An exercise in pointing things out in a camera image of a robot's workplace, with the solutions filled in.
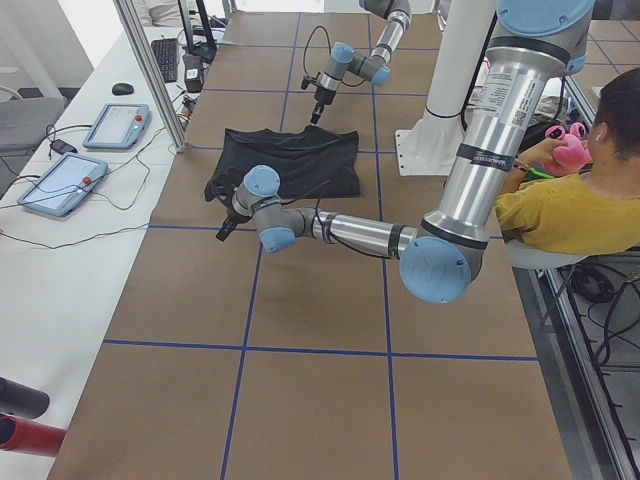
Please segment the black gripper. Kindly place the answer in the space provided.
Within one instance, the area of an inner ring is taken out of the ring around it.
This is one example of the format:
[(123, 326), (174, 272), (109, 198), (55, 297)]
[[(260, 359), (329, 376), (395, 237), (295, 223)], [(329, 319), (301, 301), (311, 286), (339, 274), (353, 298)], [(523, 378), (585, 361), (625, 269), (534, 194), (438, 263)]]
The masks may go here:
[(233, 198), (237, 188), (241, 185), (244, 175), (236, 168), (228, 168), (214, 173), (209, 181), (209, 191), (214, 199), (218, 199), (226, 208), (225, 219), (216, 233), (219, 241), (225, 241), (235, 230), (235, 223), (247, 223), (248, 216), (240, 213), (233, 206)]
[(325, 105), (331, 105), (336, 95), (336, 79), (325, 73), (318, 73), (315, 77), (305, 74), (301, 88), (306, 90), (311, 84), (316, 87), (314, 98), (316, 104), (311, 114), (310, 123), (317, 124), (321, 119)]

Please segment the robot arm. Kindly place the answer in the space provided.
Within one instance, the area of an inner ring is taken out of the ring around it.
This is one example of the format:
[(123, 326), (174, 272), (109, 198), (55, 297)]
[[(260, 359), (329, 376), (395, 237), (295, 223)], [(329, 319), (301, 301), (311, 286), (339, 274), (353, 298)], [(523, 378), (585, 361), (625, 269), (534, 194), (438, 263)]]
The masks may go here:
[(330, 49), (324, 69), (315, 76), (305, 74), (301, 88), (315, 86), (316, 104), (311, 114), (310, 124), (316, 125), (324, 108), (333, 103), (339, 86), (344, 83), (346, 73), (351, 73), (374, 86), (382, 86), (388, 80), (388, 66), (392, 55), (412, 20), (409, 1), (405, 0), (361, 0), (359, 6), (386, 21), (386, 25), (368, 56), (357, 53), (344, 42), (337, 41)]
[(219, 238), (250, 222), (269, 252), (301, 237), (340, 244), (397, 260), (405, 288), (423, 301), (457, 299), (481, 269), (487, 221), (547, 82), (583, 66), (592, 11), (590, 1), (497, 3), (479, 48), (488, 75), (474, 107), (462, 113), (468, 126), (444, 130), (442, 145), (431, 138), (428, 119), (398, 132), (397, 191), (412, 204), (428, 204), (418, 225), (296, 207), (300, 198), (324, 198), (338, 172), (324, 165), (284, 175), (263, 137), (250, 141), (239, 133), (204, 189), (207, 201), (226, 208)]

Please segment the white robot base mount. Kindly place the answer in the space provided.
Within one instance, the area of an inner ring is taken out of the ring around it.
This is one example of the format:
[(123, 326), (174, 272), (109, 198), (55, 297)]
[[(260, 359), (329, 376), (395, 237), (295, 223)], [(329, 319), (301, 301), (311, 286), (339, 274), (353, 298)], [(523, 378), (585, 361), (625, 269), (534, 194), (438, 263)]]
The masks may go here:
[(410, 130), (395, 132), (402, 176), (447, 175), (463, 140), (466, 98), (491, 36), (494, 1), (453, 1), (427, 94), (424, 114)]

